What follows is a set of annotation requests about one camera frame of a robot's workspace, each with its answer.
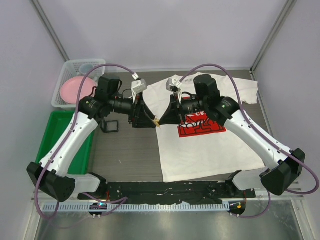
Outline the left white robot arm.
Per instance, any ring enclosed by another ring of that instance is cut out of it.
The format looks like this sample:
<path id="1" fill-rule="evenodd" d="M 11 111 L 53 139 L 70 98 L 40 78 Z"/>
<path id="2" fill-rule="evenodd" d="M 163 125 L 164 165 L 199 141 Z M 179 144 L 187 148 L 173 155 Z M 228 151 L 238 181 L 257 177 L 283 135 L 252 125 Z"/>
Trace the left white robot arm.
<path id="1" fill-rule="evenodd" d="M 93 173 L 70 175 L 68 170 L 83 143 L 110 113 L 127 115 L 136 129 L 156 128 L 155 116 L 143 99 L 143 91 L 148 88 L 146 81 L 138 78 L 131 83 L 131 98 L 119 94 L 122 83 L 116 76 L 100 77 L 92 94 L 79 101 L 69 126 L 54 147 L 39 163 L 28 165 L 27 173 L 37 191 L 60 203 L 73 194 L 89 193 L 97 200 L 106 195 L 104 178 Z"/>

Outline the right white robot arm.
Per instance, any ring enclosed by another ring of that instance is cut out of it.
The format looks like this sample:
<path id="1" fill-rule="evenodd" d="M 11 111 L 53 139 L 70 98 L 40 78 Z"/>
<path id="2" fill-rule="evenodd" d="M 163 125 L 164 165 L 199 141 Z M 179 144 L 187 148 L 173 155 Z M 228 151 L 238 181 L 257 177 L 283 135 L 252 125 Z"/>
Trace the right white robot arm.
<path id="1" fill-rule="evenodd" d="M 172 92 L 170 102 L 160 125 L 186 122 L 186 116 L 203 111 L 208 118 L 244 141 L 263 161 L 266 170 L 237 172 L 226 184 L 226 193 L 233 198 L 250 188 L 265 188 L 280 196 L 300 176 L 304 168 L 305 153 L 279 143 L 247 116 L 239 100 L 221 96 L 216 80 L 208 74 L 196 76 L 195 94 L 182 99 L 182 82 L 168 79 L 166 89 Z"/>

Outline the gold flower brooch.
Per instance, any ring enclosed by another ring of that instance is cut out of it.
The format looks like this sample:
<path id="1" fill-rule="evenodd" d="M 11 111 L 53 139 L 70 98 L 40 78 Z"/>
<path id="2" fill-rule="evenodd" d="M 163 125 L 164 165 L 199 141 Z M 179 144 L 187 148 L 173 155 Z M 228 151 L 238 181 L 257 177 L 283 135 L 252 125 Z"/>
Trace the gold flower brooch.
<path id="1" fill-rule="evenodd" d="M 160 120 L 157 119 L 156 117 L 154 118 L 153 123 L 154 123 L 156 128 L 159 128 L 159 129 L 161 128 Z"/>

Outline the white printed t-shirt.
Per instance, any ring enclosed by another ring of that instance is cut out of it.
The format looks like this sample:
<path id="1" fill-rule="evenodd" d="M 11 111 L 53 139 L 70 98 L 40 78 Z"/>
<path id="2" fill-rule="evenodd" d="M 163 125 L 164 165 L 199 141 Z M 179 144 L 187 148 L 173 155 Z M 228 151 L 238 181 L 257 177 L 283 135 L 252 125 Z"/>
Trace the white printed t-shirt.
<path id="1" fill-rule="evenodd" d="M 209 74 L 217 82 L 220 95 L 237 101 L 236 92 L 227 76 Z M 170 103 L 166 89 L 173 75 L 147 87 L 143 98 L 157 119 Z M 234 78 L 242 103 L 257 104 L 258 83 Z M 264 168 L 261 158 L 239 137 L 208 118 L 204 111 L 186 116 L 186 124 L 161 125 L 156 128 L 159 157 L 165 183 L 232 174 L 238 170 Z"/>

